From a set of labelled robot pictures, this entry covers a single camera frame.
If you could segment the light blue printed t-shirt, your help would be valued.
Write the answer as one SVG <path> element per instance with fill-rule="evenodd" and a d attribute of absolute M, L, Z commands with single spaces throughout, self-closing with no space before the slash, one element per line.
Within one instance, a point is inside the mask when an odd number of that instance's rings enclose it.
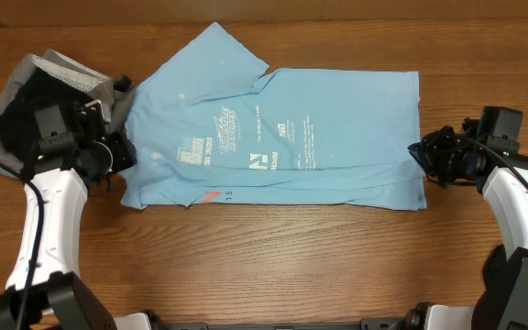
<path fill-rule="evenodd" d="M 426 206 L 415 71 L 271 71 L 212 24 L 137 89 L 125 206 Z"/>

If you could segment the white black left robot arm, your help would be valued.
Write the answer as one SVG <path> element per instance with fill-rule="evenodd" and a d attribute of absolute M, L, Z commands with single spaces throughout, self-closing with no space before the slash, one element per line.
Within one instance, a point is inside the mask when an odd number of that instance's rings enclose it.
<path fill-rule="evenodd" d="M 100 101 L 36 101 L 37 138 L 17 174 L 24 185 L 26 218 L 16 265 L 0 294 L 0 329 L 29 329 L 46 315 L 58 329 L 157 328 L 148 312 L 114 317 L 79 276 L 83 208 L 92 184 L 134 165 L 121 132 L 105 129 L 110 115 Z"/>

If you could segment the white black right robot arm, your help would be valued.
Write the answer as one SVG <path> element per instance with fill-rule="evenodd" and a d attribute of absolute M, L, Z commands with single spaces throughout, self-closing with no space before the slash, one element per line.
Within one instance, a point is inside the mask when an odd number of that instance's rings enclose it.
<path fill-rule="evenodd" d="M 409 152 L 429 182 L 473 186 L 488 203 L 502 242 L 482 275 L 485 291 L 473 307 L 424 302 L 391 324 L 393 329 L 528 329 L 528 156 L 520 154 L 523 112 L 487 106 L 425 135 Z"/>

